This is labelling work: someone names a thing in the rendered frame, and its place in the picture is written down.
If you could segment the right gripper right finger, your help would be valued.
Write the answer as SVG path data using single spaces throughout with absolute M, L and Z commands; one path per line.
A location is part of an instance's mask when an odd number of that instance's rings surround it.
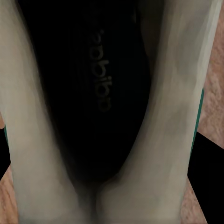
M 208 224 L 224 224 L 224 149 L 199 132 L 187 177 Z

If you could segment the gym shoe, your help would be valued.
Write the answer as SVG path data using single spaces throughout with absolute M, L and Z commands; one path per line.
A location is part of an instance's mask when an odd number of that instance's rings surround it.
M 222 1 L 0 0 L 19 224 L 180 224 Z

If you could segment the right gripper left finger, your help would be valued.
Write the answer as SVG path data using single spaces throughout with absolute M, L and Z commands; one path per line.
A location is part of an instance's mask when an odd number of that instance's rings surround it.
M 4 129 L 0 129 L 0 180 L 7 171 L 10 161 L 9 147 L 5 137 Z

